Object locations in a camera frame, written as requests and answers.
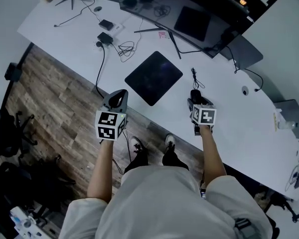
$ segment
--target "monitor stand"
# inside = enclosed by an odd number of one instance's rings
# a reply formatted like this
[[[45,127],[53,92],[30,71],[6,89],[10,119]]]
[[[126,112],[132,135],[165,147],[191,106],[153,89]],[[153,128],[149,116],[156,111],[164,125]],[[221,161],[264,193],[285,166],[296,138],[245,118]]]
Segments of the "monitor stand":
[[[168,32],[169,36],[170,36],[170,39],[171,41],[173,42],[174,46],[175,46],[175,49],[177,51],[177,54],[178,54],[178,57],[179,59],[181,59],[181,56],[180,56],[180,52],[179,52],[179,49],[176,45],[176,42],[175,42],[175,39],[174,39],[174,36],[173,36],[173,33],[163,27],[157,27],[157,28],[150,28],[150,29],[144,29],[144,30],[138,30],[138,31],[134,31],[134,33],[143,33],[143,32],[152,32],[152,31],[161,31],[161,30],[165,30]]]
[[[55,6],[59,5],[60,3],[63,3],[65,1],[68,1],[68,0],[62,0],[61,2],[58,2]],[[74,4],[74,0],[71,0],[71,8],[73,10],[73,4]]]

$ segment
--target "white box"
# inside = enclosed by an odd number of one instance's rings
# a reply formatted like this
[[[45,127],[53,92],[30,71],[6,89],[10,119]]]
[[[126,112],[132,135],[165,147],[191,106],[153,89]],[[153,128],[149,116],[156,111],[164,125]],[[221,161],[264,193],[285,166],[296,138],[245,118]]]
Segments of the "white box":
[[[116,141],[126,127],[126,114],[96,111],[95,131],[98,139]]]
[[[215,125],[216,112],[213,106],[194,105],[191,119],[199,125]]]

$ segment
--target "monitor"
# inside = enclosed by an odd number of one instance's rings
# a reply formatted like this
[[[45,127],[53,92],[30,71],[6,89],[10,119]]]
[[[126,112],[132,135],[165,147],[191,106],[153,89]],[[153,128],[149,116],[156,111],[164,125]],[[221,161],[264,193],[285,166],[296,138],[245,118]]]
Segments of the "monitor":
[[[248,7],[239,1],[119,0],[119,3],[122,10],[171,31],[213,58],[252,25]]]

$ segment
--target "forearm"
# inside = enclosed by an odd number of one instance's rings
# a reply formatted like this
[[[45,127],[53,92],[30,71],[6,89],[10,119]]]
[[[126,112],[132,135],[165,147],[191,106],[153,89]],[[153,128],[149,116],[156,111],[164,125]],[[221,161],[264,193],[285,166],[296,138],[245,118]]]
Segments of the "forearm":
[[[204,148],[204,182],[208,185],[217,177],[226,175],[226,170],[219,156],[213,135],[207,126],[200,129]]]
[[[104,140],[93,169],[87,197],[109,202],[112,197],[113,141]]]

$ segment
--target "white t-shirt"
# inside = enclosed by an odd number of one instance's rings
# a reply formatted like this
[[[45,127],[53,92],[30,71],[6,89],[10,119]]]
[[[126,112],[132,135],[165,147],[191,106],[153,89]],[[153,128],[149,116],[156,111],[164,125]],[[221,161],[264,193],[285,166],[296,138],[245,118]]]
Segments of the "white t-shirt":
[[[232,176],[213,180],[201,198],[182,167],[142,166],[122,177],[109,204],[80,199],[68,208],[60,239],[236,239],[236,218],[247,218],[261,238],[272,227],[261,208]]]

